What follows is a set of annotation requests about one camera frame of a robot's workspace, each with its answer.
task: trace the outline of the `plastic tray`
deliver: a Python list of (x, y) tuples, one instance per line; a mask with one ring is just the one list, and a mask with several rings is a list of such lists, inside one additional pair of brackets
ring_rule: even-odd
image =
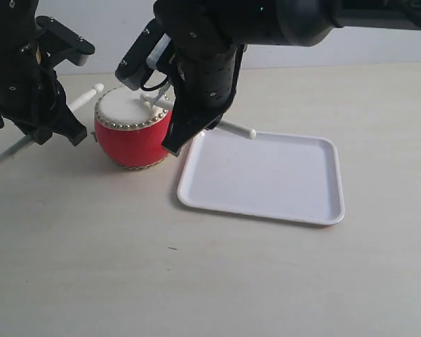
[(203, 132), (192, 143), (178, 197), (197, 209), (322, 226), (345, 216), (337, 150), (323, 138)]

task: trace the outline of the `wall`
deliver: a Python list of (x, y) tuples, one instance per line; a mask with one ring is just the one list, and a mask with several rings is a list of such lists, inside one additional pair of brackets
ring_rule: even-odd
[[(61, 65), (61, 74), (114, 72), (120, 59), (152, 19), (152, 0), (40, 0), (49, 15), (97, 47), (87, 66)], [(245, 68), (420, 62), (421, 32), (344, 28), (312, 48), (251, 46)]]

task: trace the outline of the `white table surface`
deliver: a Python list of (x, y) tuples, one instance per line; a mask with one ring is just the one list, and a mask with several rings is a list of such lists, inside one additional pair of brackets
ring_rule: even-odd
[(421, 64), (245, 71), (227, 119), (331, 139), (345, 220), (190, 211), (184, 156), (124, 172), (55, 137), (0, 173), (0, 337), (421, 336)]

